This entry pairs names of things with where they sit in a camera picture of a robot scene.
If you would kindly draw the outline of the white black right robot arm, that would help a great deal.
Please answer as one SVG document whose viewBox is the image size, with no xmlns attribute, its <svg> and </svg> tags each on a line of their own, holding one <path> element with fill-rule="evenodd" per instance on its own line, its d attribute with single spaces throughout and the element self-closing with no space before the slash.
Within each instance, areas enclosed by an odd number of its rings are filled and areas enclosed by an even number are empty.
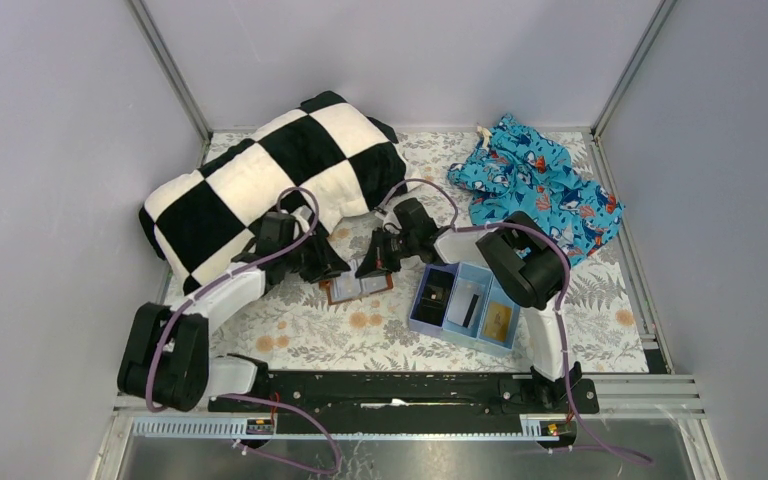
<svg viewBox="0 0 768 480">
<path fill-rule="evenodd" d="M 525 325 L 531 367 L 549 382 L 573 380 L 560 319 L 570 263 L 525 213 L 483 226 L 440 226 L 416 199 L 399 203 L 376 228 L 355 275 L 398 272 L 416 257 L 426 267 L 408 315 L 411 330 L 489 355 L 505 356 Z"/>
</svg>

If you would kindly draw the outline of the grey credit card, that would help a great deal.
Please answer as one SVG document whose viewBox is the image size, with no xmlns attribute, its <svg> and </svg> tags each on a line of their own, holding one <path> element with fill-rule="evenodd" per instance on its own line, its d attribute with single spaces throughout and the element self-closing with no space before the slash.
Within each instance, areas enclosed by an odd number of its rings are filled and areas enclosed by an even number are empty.
<svg viewBox="0 0 768 480">
<path fill-rule="evenodd" d="M 352 259 L 348 265 L 349 270 L 347 272 L 341 273 L 330 281 L 330 299 L 335 303 L 353 300 L 364 293 L 362 282 L 356 277 L 358 261 Z"/>
</svg>

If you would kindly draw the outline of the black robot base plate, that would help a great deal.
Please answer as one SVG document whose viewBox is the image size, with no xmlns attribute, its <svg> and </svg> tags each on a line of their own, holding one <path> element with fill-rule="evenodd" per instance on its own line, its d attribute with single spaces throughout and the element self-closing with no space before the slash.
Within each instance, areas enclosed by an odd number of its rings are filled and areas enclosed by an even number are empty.
<svg viewBox="0 0 768 480">
<path fill-rule="evenodd" d="M 567 394 L 562 381 L 511 373 L 270 372 L 253 397 L 297 407 L 324 427 L 358 422 L 471 425 L 479 417 L 545 415 L 565 420 L 572 407 L 596 414 L 593 381 L 578 378 Z"/>
</svg>

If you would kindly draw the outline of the gold credit card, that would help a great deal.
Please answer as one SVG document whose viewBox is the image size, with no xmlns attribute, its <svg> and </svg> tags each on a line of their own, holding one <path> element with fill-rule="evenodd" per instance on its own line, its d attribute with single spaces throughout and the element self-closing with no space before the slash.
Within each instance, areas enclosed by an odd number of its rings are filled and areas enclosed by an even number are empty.
<svg viewBox="0 0 768 480">
<path fill-rule="evenodd" d="M 503 344 L 507 341 L 513 309 L 505 304 L 490 301 L 483 319 L 481 336 Z"/>
</svg>

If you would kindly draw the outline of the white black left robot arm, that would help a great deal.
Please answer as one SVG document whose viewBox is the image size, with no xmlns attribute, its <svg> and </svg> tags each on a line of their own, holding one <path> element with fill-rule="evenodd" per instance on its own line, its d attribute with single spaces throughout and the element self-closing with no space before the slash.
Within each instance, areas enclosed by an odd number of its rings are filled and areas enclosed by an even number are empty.
<svg viewBox="0 0 768 480">
<path fill-rule="evenodd" d="M 229 266 L 173 305 L 145 303 L 134 316 L 117 375 L 118 390 L 153 410 L 189 411 L 218 386 L 249 391 L 257 368 L 246 357 L 211 359 L 209 339 L 227 320 L 288 274 L 308 283 L 349 271 L 313 214 L 269 212 Z"/>
</svg>

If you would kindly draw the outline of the brown leather card holder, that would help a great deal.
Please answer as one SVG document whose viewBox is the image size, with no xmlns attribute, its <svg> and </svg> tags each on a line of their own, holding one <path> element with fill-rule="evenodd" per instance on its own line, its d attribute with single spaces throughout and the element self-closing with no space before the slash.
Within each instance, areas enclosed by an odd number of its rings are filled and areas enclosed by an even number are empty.
<svg viewBox="0 0 768 480">
<path fill-rule="evenodd" d="M 363 297 L 391 290 L 392 276 L 377 276 L 360 279 L 355 276 L 360 260 L 355 258 L 348 262 L 350 270 L 341 273 L 338 277 L 319 283 L 319 287 L 325 292 L 329 305 L 341 304 Z"/>
</svg>

